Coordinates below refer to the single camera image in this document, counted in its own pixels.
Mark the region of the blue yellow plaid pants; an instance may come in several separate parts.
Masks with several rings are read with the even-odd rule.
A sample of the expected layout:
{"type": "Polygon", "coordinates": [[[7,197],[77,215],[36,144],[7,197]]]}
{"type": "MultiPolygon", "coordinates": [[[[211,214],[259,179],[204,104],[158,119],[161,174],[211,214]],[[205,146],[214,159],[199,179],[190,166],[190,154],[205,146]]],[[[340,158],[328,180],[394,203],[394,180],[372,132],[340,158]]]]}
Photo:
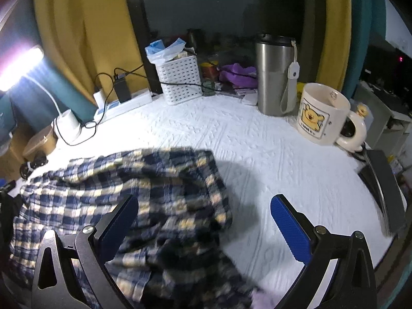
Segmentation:
{"type": "Polygon", "coordinates": [[[136,149],[74,159],[30,178],[20,197],[5,274],[22,288],[33,284],[47,231],[76,235],[122,207],[97,255],[132,306],[252,304],[252,286],[219,245],[233,215],[210,150],[136,149]]]}

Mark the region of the white textured table cover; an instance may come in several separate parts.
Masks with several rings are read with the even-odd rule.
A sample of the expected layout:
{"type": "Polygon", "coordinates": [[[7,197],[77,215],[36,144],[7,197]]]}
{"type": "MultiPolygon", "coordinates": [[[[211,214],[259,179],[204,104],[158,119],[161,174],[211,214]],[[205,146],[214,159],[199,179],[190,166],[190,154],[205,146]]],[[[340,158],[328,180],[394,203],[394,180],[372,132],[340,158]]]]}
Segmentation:
{"type": "MultiPolygon", "coordinates": [[[[258,297],[272,308],[375,308],[374,265],[389,245],[376,204],[345,151],[310,142],[295,125],[234,98],[199,97],[170,106],[158,96],[83,128],[77,141],[59,141],[32,177],[74,159],[136,149],[210,150],[233,215],[219,245],[253,288],[249,308],[258,297]],[[314,226],[307,265],[293,257],[272,218],[270,203],[278,194],[314,226]]],[[[16,299],[32,308],[149,308],[132,306],[109,276],[96,254],[95,232],[96,226],[67,236],[47,231],[31,288],[5,274],[16,299]]]]}

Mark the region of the black notebook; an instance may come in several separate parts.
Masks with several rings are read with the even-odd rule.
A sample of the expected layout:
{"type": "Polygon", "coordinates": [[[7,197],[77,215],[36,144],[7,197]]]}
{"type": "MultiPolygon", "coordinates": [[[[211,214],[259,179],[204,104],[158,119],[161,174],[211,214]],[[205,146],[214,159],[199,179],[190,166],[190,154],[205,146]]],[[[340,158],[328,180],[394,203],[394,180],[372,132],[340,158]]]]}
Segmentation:
{"type": "Polygon", "coordinates": [[[375,198],[385,221],[385,231],[398,235],[406,224],[401,190],[382,150],[365,149],[365,166],[358,173],[375,198]]]}

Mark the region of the tan lidded plastic box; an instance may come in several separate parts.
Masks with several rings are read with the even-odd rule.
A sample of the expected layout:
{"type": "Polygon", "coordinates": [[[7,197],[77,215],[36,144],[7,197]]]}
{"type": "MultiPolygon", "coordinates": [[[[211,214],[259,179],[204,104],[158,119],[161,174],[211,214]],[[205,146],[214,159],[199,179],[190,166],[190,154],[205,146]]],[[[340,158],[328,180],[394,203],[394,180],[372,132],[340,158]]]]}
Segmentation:
{"type": "Polygon", "coordinates": [[[28,141],[23,151],[23,157],[32,161],[39,151],[48,156],[55,150],[56,145],[57,136],[52,126],[46,126],[28,141]]]}

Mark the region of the white desk lamp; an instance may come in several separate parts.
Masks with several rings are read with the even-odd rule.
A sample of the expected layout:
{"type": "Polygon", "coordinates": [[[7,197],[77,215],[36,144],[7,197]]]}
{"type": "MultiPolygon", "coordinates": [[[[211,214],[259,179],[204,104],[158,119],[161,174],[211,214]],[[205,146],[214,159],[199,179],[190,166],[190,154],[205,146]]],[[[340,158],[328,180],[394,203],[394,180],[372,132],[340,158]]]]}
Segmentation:
{"type": "Polygon", "coordinates": [[[36,45],[19,53],[1,72],[1,91],[7,92],[16,86],[21,79],[26,79],[41,89],[54,104],[58,116],[52,121],[53,130],[57,131],[61,139],[74,142],[81,134],[81,123],[71,109],[62,111],[55,97],[37,80],[30,76],[44,59],[44,52],[40,45],[36,45]]]}

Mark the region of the cream bear cartoon mug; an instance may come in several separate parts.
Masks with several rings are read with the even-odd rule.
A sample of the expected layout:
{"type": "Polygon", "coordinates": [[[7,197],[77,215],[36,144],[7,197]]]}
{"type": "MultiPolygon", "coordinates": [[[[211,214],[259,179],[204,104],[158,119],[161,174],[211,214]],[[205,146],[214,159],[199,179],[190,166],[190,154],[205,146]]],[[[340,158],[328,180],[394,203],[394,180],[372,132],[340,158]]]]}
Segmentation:
{"type": "Polygon", "coordinates": [[[301,136],[322,146],[338,144],[354,153],[362,150],[367,136],[365,116],[368,109],[359,104],[357,110],[350,109],[349,100],[339,91],[319,83],[305,84],[297,115],[297,130],[301,136]],[[355,132],[344,137],[341,130],[350,120],[355,132]]]}

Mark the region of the white power strip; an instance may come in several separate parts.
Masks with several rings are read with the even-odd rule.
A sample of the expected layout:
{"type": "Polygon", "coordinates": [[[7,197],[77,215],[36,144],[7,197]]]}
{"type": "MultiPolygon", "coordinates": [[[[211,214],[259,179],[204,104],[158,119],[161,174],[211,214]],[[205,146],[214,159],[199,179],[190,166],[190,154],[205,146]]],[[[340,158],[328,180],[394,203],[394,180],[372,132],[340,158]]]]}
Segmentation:
{"type": "Polygon", "coordinates": [[[96,123],[103,123],[152,102],[151,91],[149,89],[142,89],[131,95],[131,99],[126,102],[120,103],[118,100],[115,100],[107,104],[105,110],[97,109],[93,120],[96,121],[96,123]]]}

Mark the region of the white phone charger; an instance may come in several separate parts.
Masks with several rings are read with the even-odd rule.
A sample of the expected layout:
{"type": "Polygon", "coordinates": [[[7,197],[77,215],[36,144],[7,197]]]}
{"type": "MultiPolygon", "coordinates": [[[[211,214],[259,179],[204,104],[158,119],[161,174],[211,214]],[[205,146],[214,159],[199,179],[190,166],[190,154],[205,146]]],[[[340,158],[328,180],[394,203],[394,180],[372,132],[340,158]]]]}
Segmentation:
{"type": "Polygon", "coordinates": [[[105,107],[105,93],[103,89],[99,89],[93,93],[93,97],[96,101],[98,109],[103,109],[105,107]]]}

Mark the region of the black power adapter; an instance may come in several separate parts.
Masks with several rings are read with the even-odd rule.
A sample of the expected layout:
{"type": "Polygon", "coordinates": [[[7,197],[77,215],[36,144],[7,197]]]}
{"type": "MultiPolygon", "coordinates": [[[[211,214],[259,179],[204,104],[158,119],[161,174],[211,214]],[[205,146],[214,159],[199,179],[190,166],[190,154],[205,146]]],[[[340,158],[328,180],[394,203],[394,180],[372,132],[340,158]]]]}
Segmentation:
{"type": "Polygon", "coordinates": [[[126,82],[125,74],[115,74],[114,90],[120,103],[127,102],[131,99],[131,93],[126,82]]]}

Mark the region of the teal curtain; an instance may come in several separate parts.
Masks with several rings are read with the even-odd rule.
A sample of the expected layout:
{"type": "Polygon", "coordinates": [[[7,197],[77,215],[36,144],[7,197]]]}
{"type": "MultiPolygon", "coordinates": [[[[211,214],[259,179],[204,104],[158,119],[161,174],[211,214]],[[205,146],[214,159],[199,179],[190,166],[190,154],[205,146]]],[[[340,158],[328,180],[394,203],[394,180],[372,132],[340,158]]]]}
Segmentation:
{"type": "MultiPolygon", "coordinates": [[[[40,44],[40,34],[33,4],[21,1],[1,30],[1,69],[4,69],[18,52],[40,44]]],[[[55,97],[62,111],[71,109],[81,122],[93,119],[96,105],[86,99],[63,76],[51,59],[44,57],[40,65],[29,75],[40,82],[55,97]]],[[[11,99],[17,113],[36,132],[45,128],[58,116],[50,98],[26,79],[21,79],[6,94],[11,99]]]]}

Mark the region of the stainless steel tumbler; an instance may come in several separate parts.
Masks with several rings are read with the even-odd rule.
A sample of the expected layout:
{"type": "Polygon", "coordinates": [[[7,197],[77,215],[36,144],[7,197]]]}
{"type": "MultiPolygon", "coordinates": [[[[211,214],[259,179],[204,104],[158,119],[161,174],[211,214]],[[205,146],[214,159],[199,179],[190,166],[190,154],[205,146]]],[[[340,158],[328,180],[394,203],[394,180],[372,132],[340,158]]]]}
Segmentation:
{"type": "Polygon", "coordinates": [[[268,116],[285,116],[297,102],[300,67],[295,40],[262,33],[256,41],[258,109],[268,116]]]}

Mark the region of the purple cloth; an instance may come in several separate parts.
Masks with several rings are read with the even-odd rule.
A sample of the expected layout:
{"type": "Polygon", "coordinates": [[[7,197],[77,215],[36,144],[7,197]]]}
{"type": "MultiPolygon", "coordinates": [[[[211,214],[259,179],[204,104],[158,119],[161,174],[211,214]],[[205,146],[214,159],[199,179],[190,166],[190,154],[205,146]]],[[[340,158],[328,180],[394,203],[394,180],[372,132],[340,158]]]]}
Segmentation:
{"type": "Polygon", "coordinates": [[[238,89],[256,89],[258,87],[256,68],[254,66],[243,68],[239,63],[220,67],[219,80],[230,83],[238,89]]]}

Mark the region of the white slatted storage basket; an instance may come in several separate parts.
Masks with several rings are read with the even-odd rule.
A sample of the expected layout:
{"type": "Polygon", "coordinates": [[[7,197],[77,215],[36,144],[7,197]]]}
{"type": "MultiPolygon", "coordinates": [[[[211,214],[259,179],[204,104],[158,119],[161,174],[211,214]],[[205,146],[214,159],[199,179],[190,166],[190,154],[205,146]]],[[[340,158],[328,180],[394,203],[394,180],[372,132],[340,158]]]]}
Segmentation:
{"type": "Polygon", "coordinates": [[[168,105],[178,105],[202,96],[200,71],[195,56],[158,65],[156,72],[168,105]]]}

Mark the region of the blue plastic bag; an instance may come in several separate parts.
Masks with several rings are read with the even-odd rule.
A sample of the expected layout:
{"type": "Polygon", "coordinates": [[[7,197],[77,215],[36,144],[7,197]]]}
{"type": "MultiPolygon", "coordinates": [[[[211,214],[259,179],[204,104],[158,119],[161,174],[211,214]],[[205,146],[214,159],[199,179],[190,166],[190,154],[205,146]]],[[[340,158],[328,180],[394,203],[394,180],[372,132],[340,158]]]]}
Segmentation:
{"type": "Polygon", "coordinates": [[[185,48],[186,42],[178,38],[168,47],[164,45],[162,40],[151,42],[144,50],[147,54],[147,59],[151,64],[162,65],[173,60],[185,48]]]}

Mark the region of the yellow curtain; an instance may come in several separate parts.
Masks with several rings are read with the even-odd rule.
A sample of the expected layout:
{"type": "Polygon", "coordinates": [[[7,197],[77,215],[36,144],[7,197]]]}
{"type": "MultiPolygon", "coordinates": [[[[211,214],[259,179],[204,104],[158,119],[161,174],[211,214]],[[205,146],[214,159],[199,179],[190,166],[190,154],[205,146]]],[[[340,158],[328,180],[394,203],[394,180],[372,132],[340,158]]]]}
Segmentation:
{"type": "Polygon", "coordinates": [[[115,68],[142,64],[126,0],[33,0],[42,48],[90,102],[99,85],[116,100],[115,68]]]}

